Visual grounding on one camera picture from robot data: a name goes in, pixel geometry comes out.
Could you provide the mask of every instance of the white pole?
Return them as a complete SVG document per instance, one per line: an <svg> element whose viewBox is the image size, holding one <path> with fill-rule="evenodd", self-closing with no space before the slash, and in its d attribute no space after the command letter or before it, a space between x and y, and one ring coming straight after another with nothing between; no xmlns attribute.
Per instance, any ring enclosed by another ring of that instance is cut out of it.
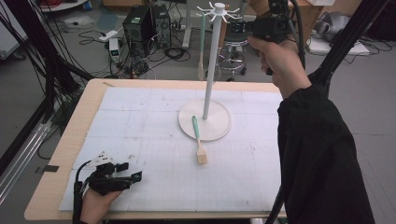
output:
<svg viewBox="0 0 396 224"><path fill-rule="evenodd" d="M215 4L215 13L222 14L224 11L225 5L222 3ZM212 33L212 44L210 48L210 58L209 58L209 67L207 69L207 79L206 79L206 93L205 93L205 106L204 106L204 116L203 119L207 119L207 114L209 112L209 104L210 104L210 95L212 93L212 85L213 78L215 75L215 67L216 61L218 57L218 46L219 46L219 36L220 36L220 28L221 28L221 16L217 16L215 18L213 24L213 33Z"/></svg>

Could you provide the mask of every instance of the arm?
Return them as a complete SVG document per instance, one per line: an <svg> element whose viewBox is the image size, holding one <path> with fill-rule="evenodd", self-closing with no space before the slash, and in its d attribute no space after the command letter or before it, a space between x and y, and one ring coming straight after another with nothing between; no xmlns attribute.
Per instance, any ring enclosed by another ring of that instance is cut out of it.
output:
<svg viewBox="0 0 396 224"><path fill-rule="evenodd" d="M290 224L375 223L353 136L320 86L312 86L295 43L250 37L284 98L278 109L283 198Z"/></svg>

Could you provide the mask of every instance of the hand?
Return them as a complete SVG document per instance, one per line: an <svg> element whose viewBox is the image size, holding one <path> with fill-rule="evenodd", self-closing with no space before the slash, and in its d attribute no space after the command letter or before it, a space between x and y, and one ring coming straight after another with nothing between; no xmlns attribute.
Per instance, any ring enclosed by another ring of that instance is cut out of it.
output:
<svg viewBox="0 0 396 224"><path fill-rule="evenodd" d="M80 220L88 224L100 223L110 208L111 203L113 203L121 193L122 191L113 191L103 196L93 189L87 189L82 202Z"/></svg>
<svg viewBox="0 0 396 224"><path fill-rule="evenodd" d="M276 44L253 36L249 36L247 41L251 47L260 51L262 71L266 73L270 67L274 71L273 83L279 88L283 99L299 89L311 86L298 56L297 45L293 41L285 40Z"/></svg>

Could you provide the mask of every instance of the white paper sheet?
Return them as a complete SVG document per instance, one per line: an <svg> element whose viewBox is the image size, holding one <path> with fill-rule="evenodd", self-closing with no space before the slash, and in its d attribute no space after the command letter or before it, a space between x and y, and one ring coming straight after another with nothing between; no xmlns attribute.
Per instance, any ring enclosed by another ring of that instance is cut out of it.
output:
<svg viewBox="0 0 396 224"><path fill-rule="evenodd" d="M233 116L229 133L203 142L207 164L198 164L196 140L178 126L179 109L205 91L109 88L74 164L60 210L73 208L77 168L105 151L142 181L112 204L115 211L269 211L280 185L276 143L279 93L212 91ZM85 168L85 180L94 168Z"/></svg>

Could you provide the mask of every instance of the computer tower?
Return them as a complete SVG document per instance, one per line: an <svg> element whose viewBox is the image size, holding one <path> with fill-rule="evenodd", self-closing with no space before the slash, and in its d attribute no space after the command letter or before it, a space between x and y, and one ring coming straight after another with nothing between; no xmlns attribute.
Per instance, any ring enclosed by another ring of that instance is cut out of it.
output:
<svg viewBox="0 0 396 224"><path fill-rule="evenodd" d="M149 6L133 6L122 23L131 55L149 55L149 41L155 36Z"/></svg>
<svg viewBox="0 0 396 224"><path fill-rule="evenodd" d="M149 6L133 6L122 23L128 41L149 41L154 37Z"/></svg>
<svg viewBox="0 0 396 224"><path fill-rule="evenodd" d="M154 5L151 7L154 30L157 35L158 49L171 47L171 18L166 5Z"/></svg>

